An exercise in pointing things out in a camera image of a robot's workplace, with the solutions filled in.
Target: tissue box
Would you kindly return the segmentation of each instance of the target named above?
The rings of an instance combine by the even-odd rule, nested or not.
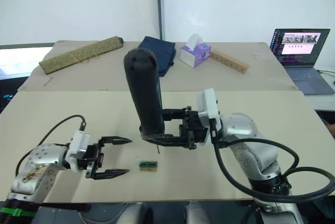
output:
[[[186,45],[181,47],[180,60],[191,67],[197,67],[210,57],[211,46],[202,43],[202,38],[193,34]]]

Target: whiteboard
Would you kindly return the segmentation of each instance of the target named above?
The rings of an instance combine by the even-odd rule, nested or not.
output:
[[[164,0],[163,9],[170,41],[197,32],[207,42],[270,44],[275,28],[330,28],[317,65],[335,69],[335,0]]]
[[[157,0],[0,0],[0,45],[159,37]]]

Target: laptop screen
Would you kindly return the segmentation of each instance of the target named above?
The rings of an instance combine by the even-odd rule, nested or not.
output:
[[[270,49],[284,66],[311,65],[330,29],[275,29]]]

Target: laptop keyboard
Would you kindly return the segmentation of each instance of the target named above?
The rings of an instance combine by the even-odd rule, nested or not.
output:
[[[321,75],[313,68],[285,69],[293,81],[321,80]]]

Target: gray floor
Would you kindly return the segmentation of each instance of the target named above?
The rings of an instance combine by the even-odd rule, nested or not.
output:
[[[184,208],[187,202],[152,202],[146,204],[153,210],[154,223],[184,224]],[[124,204],[92,204],[90,211],[84,213],[84,216],[94,221],[109,221],[117,216],[123,206]],[[247,207],[240,206],[235,201],[204,201],[202,206],[213,224],[240,224],[247,210]],[[42,207],[39,209],[33,224],[48,223],[83,224],[75,211]],[[252,216],[248,224],[255,223],[255,218]]]

